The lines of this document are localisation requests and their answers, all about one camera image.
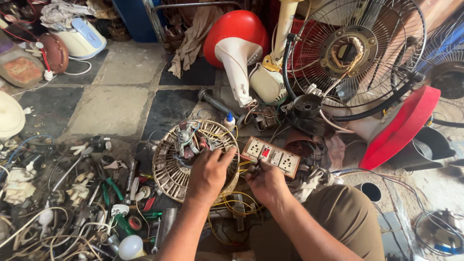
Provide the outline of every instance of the pliers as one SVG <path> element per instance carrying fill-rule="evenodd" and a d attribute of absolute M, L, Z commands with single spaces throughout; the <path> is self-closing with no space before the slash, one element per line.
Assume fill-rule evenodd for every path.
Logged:
<path fill-rule="evenodd" d="M 106 186 L 106 183 L 111 185 L 111 187 L 113 187 L 113 189 L 116 191 L 116 194 L 119 198 L 119 200 L 123 200 L 124 197 L 122 196 L 122 193 L 121 191 L 119 190 L 119 188 L 116 186 L 116 184 L 114 183 L 113 181 L 113 177 L 106 177 L 106 171 L 103 169 L 103 167 L 100 165 L 99 162 L 96 162 L 97 164 L 97 172 L 98 172 L 98 176 L 100 177 L 100 179 L 103 181 L 102 182 L 102 190 L 103 190 L 103 199 L 105 200 L 105 203 L 107 206 L 110 205 L 110 197 L 108 196 L 108 188 Z"/>

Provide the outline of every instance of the fan guard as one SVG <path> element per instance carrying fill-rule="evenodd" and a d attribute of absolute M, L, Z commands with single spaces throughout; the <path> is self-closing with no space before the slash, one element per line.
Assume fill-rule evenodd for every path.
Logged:
<path fill-rule="evenodd" d="M 201 123 L 200 131 L 205 131 L 204 134 L 211 138 L 216 139 L 215 148 L 222 149 L 225 152 L 226 148 L 235 146 L 238 149 L 235 137 L 229 132 L 222 137 L 215 137 L 215 135 L 222 135 L 228 131 L 224 126 L 210 120 L 195 120 Z M 187 193 L 187 185 L 190 177 L 190 169 L 182 166 L 182 164 L 174 157 L 176 150 L 174 143 L 177 140 L 176 127 L 173 127 L 160 141 L 155 149 L 153 156 L 153 178 L 160 190 L 170 198 L 183 203 Z M 238 180 L 238 164 L 240 158 L 235 156 L 231 164 L 227 168 L 227 176 L 224 187 L 221 190 L 225 193 L 230 193 L 234 190 Z"/>
<path fill-rule="evenodd" d="M 417 70 L 441 90 L 440 103 L 464 108 L 464 20 L 433 29 Z"/>
<path fill-rule="evenodd" d="M 362 57 L 343 84 L 328 93 L 324 105 L 369 104 L 397 90 L 420 59 L 425 37 L 422 12 L 412 0 L 333 0 L 300 29 L 287 64 L 289 77 L 305 93 L 326 91 L 359 52 L 353 45 L 357 38 L 364 47 Z M 399 78 L 394 88 L 393 73 Z"/>

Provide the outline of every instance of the hand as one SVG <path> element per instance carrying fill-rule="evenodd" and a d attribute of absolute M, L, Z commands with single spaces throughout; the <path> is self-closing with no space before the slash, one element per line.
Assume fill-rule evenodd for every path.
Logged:
<path fill-rule="evenodd" d="M 261 168 L 258 168 L 254 173 L 247 172 L 245 180 L 250 186 L 253 195 L 265 207 L 268 209 L 278 207 L 288 196 L 292 197 L 285 183 L 284 174 L 278 167 L 268 164 L 264 160 L 261 160 L 260 166 Z"/>
<path fill-rule="evenodd" d="M 226 182 L 226 172 L 237 148 L 231 147 L 224 155 L 222 150 L 202 150 L 190 172 L 186 201 L 194 201 L 206 205 L 208 208 L 221 192 Z"/>

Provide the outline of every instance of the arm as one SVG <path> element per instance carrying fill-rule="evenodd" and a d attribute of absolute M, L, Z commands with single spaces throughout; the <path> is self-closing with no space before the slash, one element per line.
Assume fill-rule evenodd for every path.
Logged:
<path fill-rule="evenodd" d="M 245 177 L 256 198 L 269 209 L 305 261 L 361 261 L 329 234 L 290 193 L 282 172 L 261 162 L 257 175 Z"/>
<path fill-rule="evenodd" d="M 198 240 L 208 212 L 226 182 L 226 170 L 237 149 L 230 148 L 222 157 L 221 150 L 203 150 L 193 164 L 184 204 L 157 260 L 194 260 Z"/>

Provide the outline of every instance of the blue cap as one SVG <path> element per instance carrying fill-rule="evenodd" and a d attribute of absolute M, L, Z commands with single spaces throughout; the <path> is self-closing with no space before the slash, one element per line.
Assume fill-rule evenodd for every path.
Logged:
<path fill-rule="evenodd" d="M 228 122 L 231 122 L 231 121 L 233 120 L 232 112 L 231 112 L 231 111 L 229 111 L 229 114 L 227 115 L 227 118 L 226 118 L 226 119 L 227 119 Z"/>

